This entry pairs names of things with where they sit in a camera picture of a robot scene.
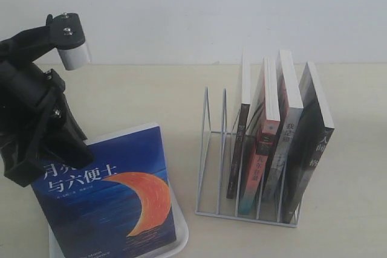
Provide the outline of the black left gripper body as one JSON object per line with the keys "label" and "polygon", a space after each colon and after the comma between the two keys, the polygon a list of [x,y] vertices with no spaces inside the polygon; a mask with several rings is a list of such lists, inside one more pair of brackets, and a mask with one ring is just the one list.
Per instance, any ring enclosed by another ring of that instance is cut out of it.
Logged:
{"label": "black left gripper body", "polygon": [[6,160],[66,160],[65,83],[35,64],[63,44],[55,27],[27,29],[1,41],[1,154]]}

